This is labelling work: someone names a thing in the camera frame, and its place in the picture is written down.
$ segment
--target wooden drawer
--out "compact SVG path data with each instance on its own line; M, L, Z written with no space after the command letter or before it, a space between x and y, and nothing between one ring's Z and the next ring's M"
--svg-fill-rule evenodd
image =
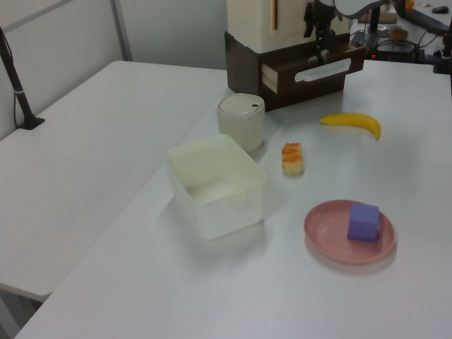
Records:
M259 95L267 111L343 90L345 76L362 70L366 54L349 40L348 33L338 35L328 63L319 66L309 61L315 42L257 54L226 32L228 85L236 93Z

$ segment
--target pink plate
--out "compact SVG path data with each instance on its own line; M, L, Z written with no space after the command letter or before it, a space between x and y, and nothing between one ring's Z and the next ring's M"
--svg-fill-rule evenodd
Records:
M370 263L391 251L396 235L391 221L380 212L376 242L347 239L351 200L332 200L312 208L304 219L306 236L323 255L342 263Z

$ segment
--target yellow banana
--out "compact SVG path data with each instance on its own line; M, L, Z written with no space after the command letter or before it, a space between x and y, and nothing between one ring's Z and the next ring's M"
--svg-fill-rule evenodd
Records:
M371 131L375 139L380 139L380 123L373 117L363 113L335 113L328 114L320 118L320 122L325 125L353 125L361 126Z

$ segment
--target white canister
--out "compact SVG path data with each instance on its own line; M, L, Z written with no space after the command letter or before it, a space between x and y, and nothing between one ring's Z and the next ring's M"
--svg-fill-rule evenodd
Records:
M265 110L265 102L257 95L226 97L217 108L220 134L229 135L245 152L254 152L263 141Z

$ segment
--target purple cube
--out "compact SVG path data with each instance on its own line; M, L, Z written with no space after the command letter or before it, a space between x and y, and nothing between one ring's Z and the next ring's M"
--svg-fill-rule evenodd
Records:
M353 203L348 224L347 239L375 242L379 229L378 206Z

